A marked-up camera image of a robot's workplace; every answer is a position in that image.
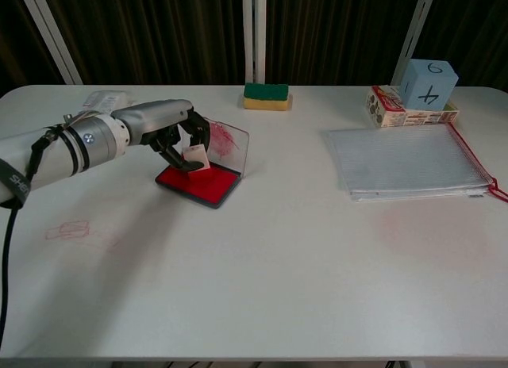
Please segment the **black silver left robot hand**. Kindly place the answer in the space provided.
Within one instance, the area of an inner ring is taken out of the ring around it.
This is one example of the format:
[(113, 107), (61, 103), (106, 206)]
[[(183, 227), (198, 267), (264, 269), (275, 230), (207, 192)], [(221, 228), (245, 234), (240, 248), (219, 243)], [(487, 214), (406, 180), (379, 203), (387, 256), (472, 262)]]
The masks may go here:
[(186, 161), (175, 149), (181, 140), (178, 128), (190, 135), (190, 145), (210, 144), (210, 124), (186, 99), (168, 99), (118, 109), (111, 116), (126, 125), (130, 145), (148, 145), (170, 166), (185, 172), (202, 169), (199, 161)]

